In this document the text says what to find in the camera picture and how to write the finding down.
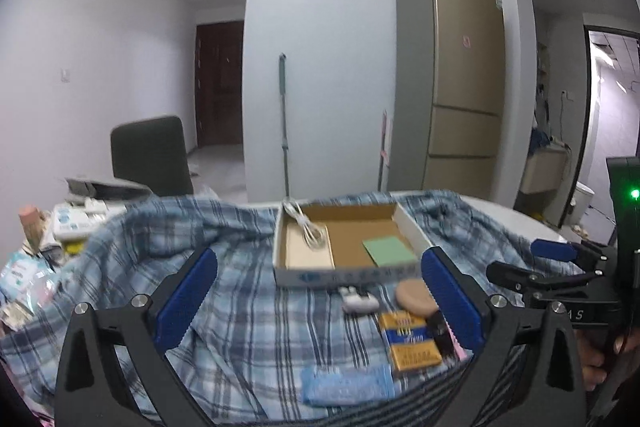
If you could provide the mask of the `person right hand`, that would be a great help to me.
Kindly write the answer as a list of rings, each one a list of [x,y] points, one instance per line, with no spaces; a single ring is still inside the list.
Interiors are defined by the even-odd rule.
[[[608,373],[603,368],[605,356],[587,337],[585,329],[575,331],[580,363],[582,363],[582,379],[587,391],[593,391],[603,384]],[[620,336],[615,340],[613,351],[616,355],[622,355],[639,347],[639,329],[633,329],[629,334]]]

